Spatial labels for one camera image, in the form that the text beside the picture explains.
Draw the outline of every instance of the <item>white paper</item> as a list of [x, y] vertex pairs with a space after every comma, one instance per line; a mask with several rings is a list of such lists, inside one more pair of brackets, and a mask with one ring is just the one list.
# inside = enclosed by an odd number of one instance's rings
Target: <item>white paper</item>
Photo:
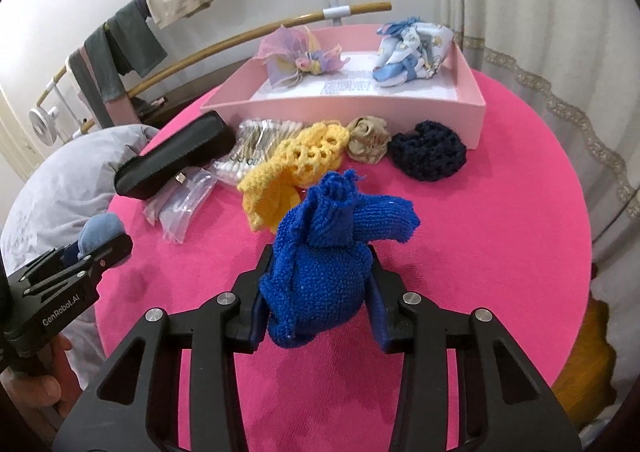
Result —
[[322, 95], [458, 99], [449, 68], [441, 67], [430, 80], [419, 78], [394, 87], [380, 87], [372, 76], [373, 67], [378, 57], [376, 52], [343, 52], [342, 58], [346, 57], [350, 57], [350, 61], [342, 70], [325, 75], [305, 74], [302, 81], [293, 87], [272, 88], [269, 80], [266, 80], [254, 93], [251, 100], [304, 98]]

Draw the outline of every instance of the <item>curtain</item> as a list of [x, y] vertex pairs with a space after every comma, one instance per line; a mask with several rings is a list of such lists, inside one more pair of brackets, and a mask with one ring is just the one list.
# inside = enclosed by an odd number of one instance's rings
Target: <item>curtain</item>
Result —
[[640, 373], [640, 10], [634, 0], [441, 0], [469, 65], [525, 100], [578, 174], [618, 398]]

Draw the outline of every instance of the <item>human hand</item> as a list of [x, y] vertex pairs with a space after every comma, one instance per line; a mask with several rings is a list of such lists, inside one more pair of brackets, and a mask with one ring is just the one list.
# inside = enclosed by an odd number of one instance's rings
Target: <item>human hand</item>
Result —
[[10, 369], [0, 374], [0, 381], [9, 398], [27, 424], [47, 443], [53, 442], [56, 429], [40, 409], [57, 404], [60, 416], [66, 418], [82, 394], [78, 378], [66, 359], [65, 351], [73, 348], [71, 342], [58, 335], [49, 345], [52, 354], [50, 376], [21, 377]]

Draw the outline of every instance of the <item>white plastic clip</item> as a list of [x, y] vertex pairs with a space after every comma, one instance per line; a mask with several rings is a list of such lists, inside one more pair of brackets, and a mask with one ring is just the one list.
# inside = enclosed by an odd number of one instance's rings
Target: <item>white plastic clip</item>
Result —
[[351, 15], [351, 9], [348, 5], [340, 7], [325, 8], [322, 10], [325, 19], [341, 19]]

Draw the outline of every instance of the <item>navy crocheted hair net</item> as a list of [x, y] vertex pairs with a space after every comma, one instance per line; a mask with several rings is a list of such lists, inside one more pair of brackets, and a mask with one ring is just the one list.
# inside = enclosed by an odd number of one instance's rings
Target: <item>navy crocheted hair net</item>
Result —
[[466, 147], [448, 127], [430, 120], [415, 126], [415, 133], [398, 133], [388, 151], [396, 167], [420, 181], [438, 181], [466, 163]]

